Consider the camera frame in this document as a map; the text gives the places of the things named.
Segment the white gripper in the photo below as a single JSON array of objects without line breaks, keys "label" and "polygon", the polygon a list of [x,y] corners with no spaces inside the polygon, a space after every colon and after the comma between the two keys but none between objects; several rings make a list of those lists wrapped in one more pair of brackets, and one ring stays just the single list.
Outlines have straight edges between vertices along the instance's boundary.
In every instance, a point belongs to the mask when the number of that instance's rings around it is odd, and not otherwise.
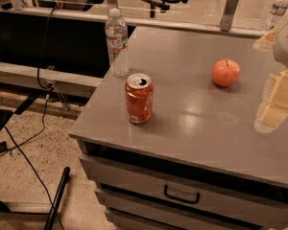
[{"label": "white gripper", "polygon": [[[270,51],[274,47],[274,58],[288,66],[288,12],[272,28],[257,39],[253,48]],[[260,133],[270,133],[278,129],[288,117],[288,67],[277,75],[270,74],[265,82],[255,121],[254,129]]]}]

